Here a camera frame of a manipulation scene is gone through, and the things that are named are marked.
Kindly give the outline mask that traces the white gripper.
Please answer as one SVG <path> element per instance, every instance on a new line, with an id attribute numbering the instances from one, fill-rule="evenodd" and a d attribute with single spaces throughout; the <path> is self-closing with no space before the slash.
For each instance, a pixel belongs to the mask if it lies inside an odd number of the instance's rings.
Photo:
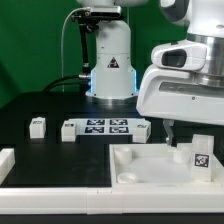
<path id="1" fill-rule="evenodd" d="M 224 125 L 224 89 L 198 85 L 193 72 L 151 65 L 140 85 L 137 111 L 162 118 L 166 143 L 175 145 L 173 120 Z"/>

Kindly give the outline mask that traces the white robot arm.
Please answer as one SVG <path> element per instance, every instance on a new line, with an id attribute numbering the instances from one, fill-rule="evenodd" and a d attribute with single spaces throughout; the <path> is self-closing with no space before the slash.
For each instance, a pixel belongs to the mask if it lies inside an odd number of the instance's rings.
<path id="1" fill-rule="evenodd" d="M 159 0 L 165 18 L 187 27 L 186 38 L 156 46 L 135 90 L 130 28 L 123 7 L 149 0 L 76 0 L 89 31 L 96 30 L 97 62 L 87 96 L 101 101 L 135 97 L 143 117 L 224 125 L 224 0 Z"/>

